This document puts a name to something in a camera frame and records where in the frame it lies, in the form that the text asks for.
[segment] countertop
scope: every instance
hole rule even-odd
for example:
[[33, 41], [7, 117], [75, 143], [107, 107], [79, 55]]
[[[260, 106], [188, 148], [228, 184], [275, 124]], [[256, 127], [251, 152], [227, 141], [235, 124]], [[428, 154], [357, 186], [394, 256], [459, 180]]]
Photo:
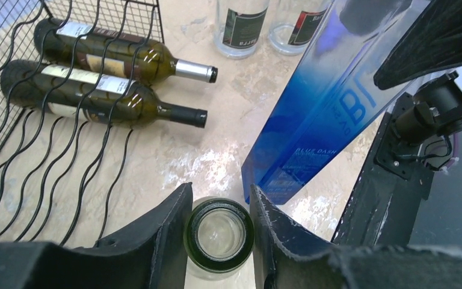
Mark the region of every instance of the countertop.
[[[246, 206], [241, 164], [300, 60], [300, 55], [288, 57], [276, 53], [266, 39], [274, 5], [268, 11], [256, 53], [244, 60], [227, 59], [212, 42], [215, 0], [162, 0], [160, 5], [165, 43], [173, 55], [216, 66], [219, 76], [215, 84], [171, 77], [154, 89], [163, 101], [208, 110], [208, 122], [205, 129], [199, 129], [157, 121], [132, 133], [123, 174], [110, 198], [104, 235], [157, 206], [183, 182], [193, 182], [194, 200], [214, 195], [237, 200]], [[34, 135], [39, 118], [40, 113], [33, 113], [29, 118], [26, 141]], [[11, 163], [0, 204], [0, 231], [16, 211], [24, 177], [46, 152], [49, 128], [55, 119], [55, 116], [47, 115], [38, 140]], [[0, 164], [16, 150], [21, 124], [0, 153]], [[64, 149], [73, 124], [72, 119], [59, 122], [47, 163]], [[314, 234], [329, 240], [377, 127], [378, 122], [375, 122], [366, 129], [281, 209]], [[58, 243], [66, 233], [75, 213], [82, 174], [100, 150], [105, 129], [105, 125], [89, 123], [82, 130], [75, 165], [58, 184], [51, 216], [37, 240]], [[106, 194], [119, 170], [128, 132], [126, 128], [111, 129], [102, 165], [85, 190], [79, 222], [67, 247], [91, 247], [97, 239]], [[73, 145], [49, 174], [47, 195], [24, 240], [29, 240], [40, 226], [48, 207], [52, 183], [67, 167], [72, 155]], [[43, 165], [29, 179], [19, 217], [0, 241], [14, 240], [29, 222], [40, 196], [40, 181], [46, 167]], [[236, 275], [223, 281], [207, 282], [186, 276], [185, 288], [204, 286], [254, 288], [252, 258]]]

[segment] blue bottle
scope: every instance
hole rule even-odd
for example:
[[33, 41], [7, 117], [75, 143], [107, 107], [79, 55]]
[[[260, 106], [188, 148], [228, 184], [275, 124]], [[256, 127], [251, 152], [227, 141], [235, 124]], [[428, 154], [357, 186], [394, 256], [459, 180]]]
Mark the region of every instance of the blue bottle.
[[427, 0], [334, 0], [242, 166], [245, 201], [257, 184], [285, 204], [409, 83], [373, 76]]

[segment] black wire basket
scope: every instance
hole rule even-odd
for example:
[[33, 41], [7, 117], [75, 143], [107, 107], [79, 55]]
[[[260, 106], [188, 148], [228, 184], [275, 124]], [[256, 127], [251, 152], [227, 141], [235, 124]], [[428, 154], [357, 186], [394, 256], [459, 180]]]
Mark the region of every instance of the black wire basket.
[[[145, 40], [142, 42], [142, 45], [145, 45], [150, 37], [160, 42], [164, 42], [164, 34], [161, 25], [161, 15], [158, 0], [0, 0], [0, 74], [3, 68], [10, 61], [15, 59], [33, 60], [42, 63], [47, 62], [43, 59], [43, 56], [39, 55], [35, 50], [32, 32], [34, 31], [34, 27], [37, 22], [48, 17], [64, 19], [65, 21], [59, 25], [59, 28], [63, 27], [68, 21], [75, 21], [92, 25], [93, 27], [88, 33], [91, 33], [95, 27], [99, 27], [118, 31], [119, 33], [116, 35], [115, 39], [120, 37], [122, 33], [127, 33], [143, 36]], [[34, 114], [38, 114], [40, 117], [37, 117], [37, 121], [31, 122], [30, 116]], [[6, 181], [6, 172], [9, 165], [17, 158], [17, 156], [28, 150], [31, 145], [37, 141], [39, 132], [41, 130], [49, 129], [43, 126], [44, 115], [45, 109], [41, 112], [35, 112], [10, 105], [9, 96], [3, 95], [0, 89], [0, 151], [6, 142], [10, 139], [10, 135], [14, 130], [18, 130], [20, 128], [22, 130], [20, 143], [13, 144], [16, 147], [15, 152], [9, 158], [7, 158], [6, 161], [0, 163], [0, 206], [2, 206], [4, 182]], [[75, 151], [70, 152], [70, 154], [73, 154], [73, 156], [71, 156], [71, 163], [62, 173], [57, 176], [52, 189], [45, 188], [45, 182], [42, 182], [42, 190], [40, 192], [40, 199], [37, 202], [36, 209], [34, 210], [32, 217], [27, 221], [28, 224], [23, 232], [14, 240], [27, 241], [24, 240], [24, 236], [31, 229], [31, 225], [35, 221], [40, 222], [42, 225], [38, 229], [35, 229], [36, 233], [32, 237], [28, 238], [30, 241], [33, 241], [47, 224], [49, 213], [52, 208], [52, 194], [54, 193], [54, 188], [58, 181], [66, 176], [68, 171], [73, 167], [73, 163], [77, 155], [79, 136], [81, 134], [81, 130], [87, 124], [87, 122], [80, 123], [76, 120], [73, 128], [71, 128], [73, 130], [71, 133], [72, 137], [68, 141], [66, 147], [61, 151], [60, 154], [50, 156], [54, 128], [61, 119], [62, 117], [58, 118], [52, 123], [52, 126], [50, 127], [50, 140], [48, 149], [44, 156], [39, 156], [38, 159], [35, 160], [36, 162], [39, 162], [38, 166], [29, 172], [25, 179], [21, 180], [23, 182], [23, 186], [22, 191], [20, 192], [19, 205], [15, 209], [13, 217], [10, 219], [7, 225], [3, 228], [0, 228], [0, 236], [2, 236], [6, 230], [8, 230], [11, 225], [17, 221], [17, 218], [20, 215], [20, 209], [22, 207], [22, 201], [24, 198], [24, 188], [29, 177], [41, 166], [47, 166], [48, 169], [43, 178], [43, 180], [45, 180], [49, 173], [49, 169], [52, 168], [52, 166], [61, 157], [64, 157], [66, 154], [68, 154], [70, 148], [75, 147]], [[32, 139], [25, 140], [26, 129], [28, 131], [36, 131]], [[94, 161], [91, 162], [91, 164], [85, 170], [79, 189], [79, 201], [77, 210], [73, 216], [72, 224], [70, 225], [68, 232], [66, 232], [63, 239], [60, 241], [62, 245], [65, 244], [66, 241], [70, 238], [78, 222], [78, 217], [81, 210], [82, 195], [84, 194], [88, 183], [93, 179], [94, 175], [100, 167], [103, 158], [103, 151], [105, 150], [105, 147], [108, 143], [110, 129], [111, 125], [109, 123], [109, 125], [107, 125], [106, 133], [103, 135], [100, 152]], [[126, 137], [123, 161], [119, 173], [108, 189], [105, 204], [105, 218], [103, 220], [99, 238], [102, 237], [105, 230], [110, 194], [114, 185], [119, 179], [125, 164], [126, 148], [131, 132], [132, 131], [130, 130]], [[46, 199], [48, 202], [48, 212], [44, 218], [42, 217], [43, 220], [37, 220], [38, 211], [43, 204], [43, 199]]]

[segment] green glass rim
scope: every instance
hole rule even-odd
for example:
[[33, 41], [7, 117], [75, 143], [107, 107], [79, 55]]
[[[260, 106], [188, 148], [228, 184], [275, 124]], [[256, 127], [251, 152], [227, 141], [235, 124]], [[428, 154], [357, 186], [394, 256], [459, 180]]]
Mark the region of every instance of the green glass rim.
[[[243, 246], [228, 259], [216, 259], [208, 255], [198, 243], [198, 231], [204, 216], [213, 210], [229, 210], [242, 222], [244, 228]], [[241, 266], [254, 246], [254, 226], [247, 210], [239, 203], [223, 198], [209, 199], [195, 207], [187, 221], [184, 233], [185, 249], [194, 264], [213, 273], [227, 273]]]

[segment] clear glass bottle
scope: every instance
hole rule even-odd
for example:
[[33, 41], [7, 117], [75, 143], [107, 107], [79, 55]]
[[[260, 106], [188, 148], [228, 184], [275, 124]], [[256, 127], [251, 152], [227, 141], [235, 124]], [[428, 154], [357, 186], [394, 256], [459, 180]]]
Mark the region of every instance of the clear glass bottle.
[[284, 55], [306, 50], [331, 0], [279, 0], [268, 31], [273, 48]]
[[265, 21], [270, 0], [217, 0], [214, 43], [226, 57], [252, 55]]
[[254, 244], [247, 210], [233, 200], [213, 196], [195, 201], [192, 207], [183, 234], [187, 272], [209, 281], [234, 275]]

